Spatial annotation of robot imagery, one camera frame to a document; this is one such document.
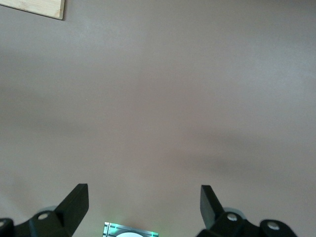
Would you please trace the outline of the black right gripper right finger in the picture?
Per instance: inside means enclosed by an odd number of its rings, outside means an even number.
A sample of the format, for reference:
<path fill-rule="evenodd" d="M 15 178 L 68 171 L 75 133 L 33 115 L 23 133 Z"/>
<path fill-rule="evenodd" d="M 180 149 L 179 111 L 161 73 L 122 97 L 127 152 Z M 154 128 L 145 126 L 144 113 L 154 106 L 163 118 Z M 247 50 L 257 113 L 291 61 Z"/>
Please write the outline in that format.
<path fill-rule="evenodd" d="M 265 219 L 256 226 L 240 210 L 224 208 L 210 185 L 201 186 L 200 212 L 205 229 L 196 237 L 297 237 L 284 222 Z"/>

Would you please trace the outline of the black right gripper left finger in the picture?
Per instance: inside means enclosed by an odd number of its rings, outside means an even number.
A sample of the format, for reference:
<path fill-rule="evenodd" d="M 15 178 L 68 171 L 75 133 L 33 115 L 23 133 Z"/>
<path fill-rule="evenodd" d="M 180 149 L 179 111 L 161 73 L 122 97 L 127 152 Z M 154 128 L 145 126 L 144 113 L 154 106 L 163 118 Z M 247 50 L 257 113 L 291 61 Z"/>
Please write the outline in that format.
<path fill-rule="evenodd" d="M 0 237 L 72 237 L 88 209 L 88 185 L 78 184 L 56 208 L 38 212 L 22 224 L 0 218 Z"/>

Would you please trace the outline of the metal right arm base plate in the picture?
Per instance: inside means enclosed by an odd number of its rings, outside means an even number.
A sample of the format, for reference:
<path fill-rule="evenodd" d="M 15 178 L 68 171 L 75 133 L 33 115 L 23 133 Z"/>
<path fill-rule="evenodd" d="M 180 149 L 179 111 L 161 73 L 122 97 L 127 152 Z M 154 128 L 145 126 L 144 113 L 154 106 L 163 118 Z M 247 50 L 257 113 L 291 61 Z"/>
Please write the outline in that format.
<path fill-rule="evenodd" d="M 159 237 L 159 233 L 105 222 L 102 237 Z"/>

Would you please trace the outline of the wooden cutting board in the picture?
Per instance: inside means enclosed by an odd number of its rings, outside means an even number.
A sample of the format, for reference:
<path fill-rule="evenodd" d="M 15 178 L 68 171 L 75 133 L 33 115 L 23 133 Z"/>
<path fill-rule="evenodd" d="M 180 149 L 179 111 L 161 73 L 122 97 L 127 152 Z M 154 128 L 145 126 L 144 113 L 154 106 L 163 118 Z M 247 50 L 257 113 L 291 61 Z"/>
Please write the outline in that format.
<path fill-rule="evenodd" d="M 65 0 L 0 0 L 0 5 L 62 20 Z"/>

